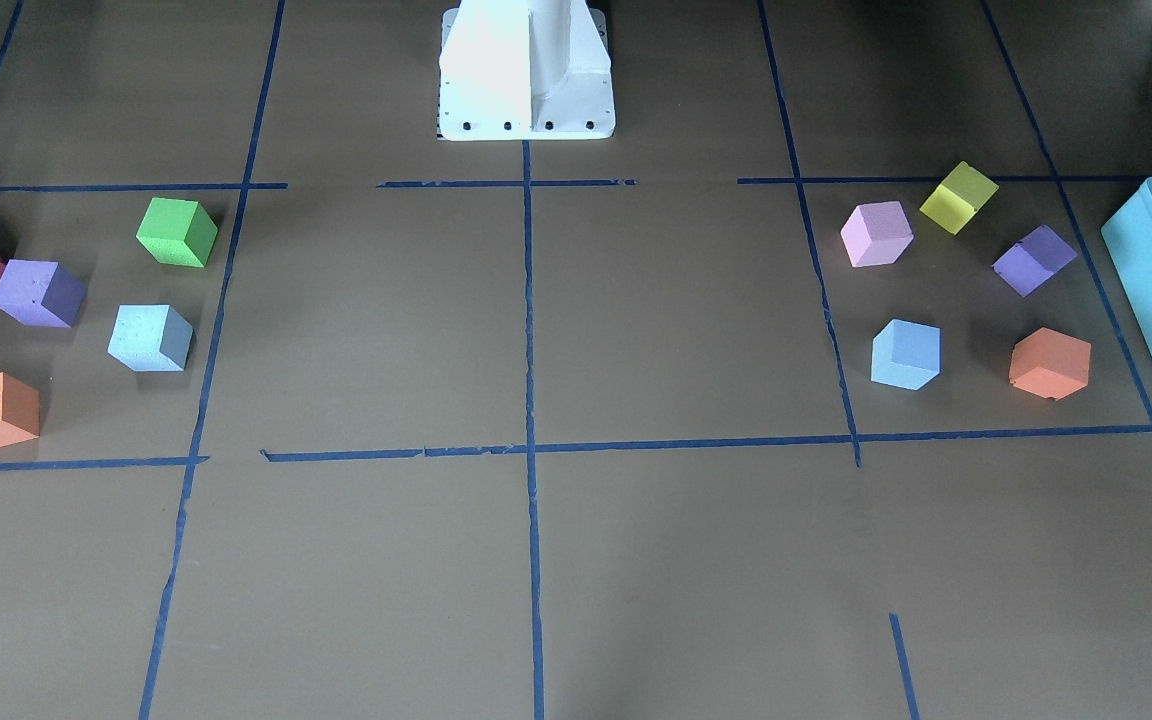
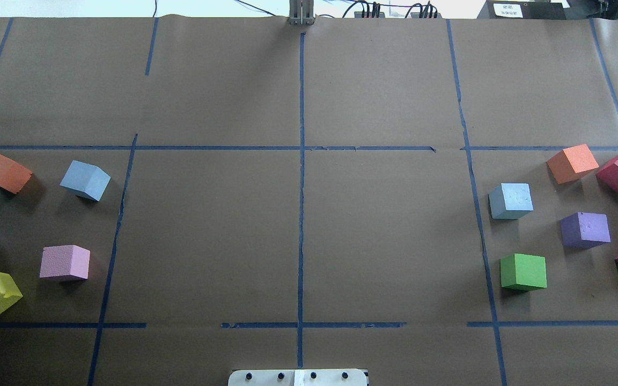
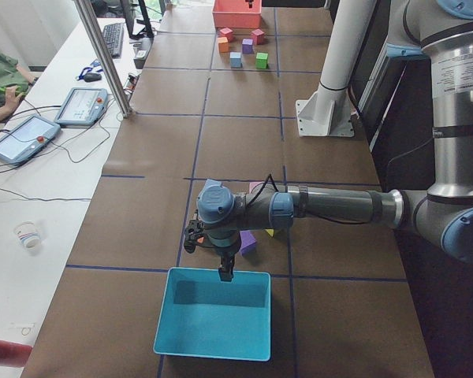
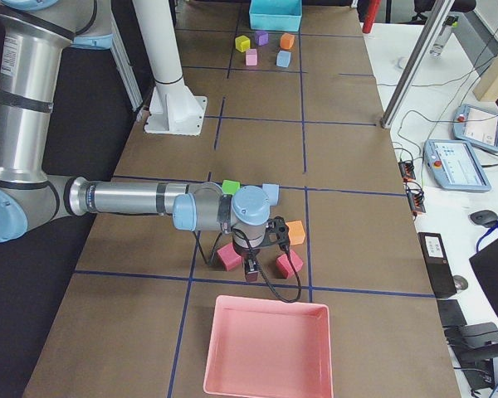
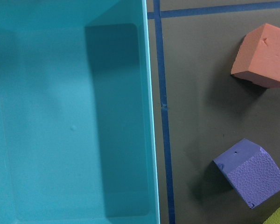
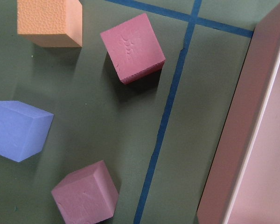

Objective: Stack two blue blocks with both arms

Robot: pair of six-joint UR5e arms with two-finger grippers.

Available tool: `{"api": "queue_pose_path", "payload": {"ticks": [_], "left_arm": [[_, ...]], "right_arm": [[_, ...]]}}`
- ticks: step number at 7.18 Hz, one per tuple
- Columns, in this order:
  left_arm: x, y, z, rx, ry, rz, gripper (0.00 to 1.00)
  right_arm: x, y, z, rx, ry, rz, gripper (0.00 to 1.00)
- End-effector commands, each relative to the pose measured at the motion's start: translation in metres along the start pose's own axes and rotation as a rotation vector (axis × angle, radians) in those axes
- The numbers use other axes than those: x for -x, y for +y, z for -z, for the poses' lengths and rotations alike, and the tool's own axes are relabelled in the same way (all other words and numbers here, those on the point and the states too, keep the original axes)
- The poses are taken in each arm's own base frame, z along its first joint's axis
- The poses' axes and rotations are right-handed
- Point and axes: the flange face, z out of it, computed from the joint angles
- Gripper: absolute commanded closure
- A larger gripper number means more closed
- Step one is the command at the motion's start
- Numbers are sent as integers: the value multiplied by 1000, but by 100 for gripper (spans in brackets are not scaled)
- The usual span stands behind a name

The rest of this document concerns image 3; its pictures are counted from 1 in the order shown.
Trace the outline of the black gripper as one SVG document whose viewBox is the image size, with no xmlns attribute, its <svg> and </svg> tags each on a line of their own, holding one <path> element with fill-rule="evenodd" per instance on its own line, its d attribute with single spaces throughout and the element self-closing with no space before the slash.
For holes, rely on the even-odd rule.
<svg viewBox="0 0 473 378">
<path fill-rule="evenodd" d="M 198 246 L 211 248 L 221 258 L 220 280 L 231 282 L 237 254 L 237 230 L 229 226 L 229 220 L 209 221 L 198 217 L 190 220 L 184 229 L 184 250 L 192 254 Z"/>
</svg>

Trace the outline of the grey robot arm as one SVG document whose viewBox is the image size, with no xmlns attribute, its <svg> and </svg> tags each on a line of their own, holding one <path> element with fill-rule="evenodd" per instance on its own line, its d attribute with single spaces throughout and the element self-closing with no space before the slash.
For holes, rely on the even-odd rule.
<svg viewBox="0 0 473 378">
<path fill-rule="evenodd" d="M 393 1 L 389 57 L 430 60 L 435 181 L 425 191 L 349 191 L 277 186 L 267 177 L 234 194 L 208 180 L 184 230 L 184 249 L 212 249 L 233 279 L 244 230 L 286 229 L 296 218 L 406 229 L 473 264 L 473 1 Z"/>
</svg>

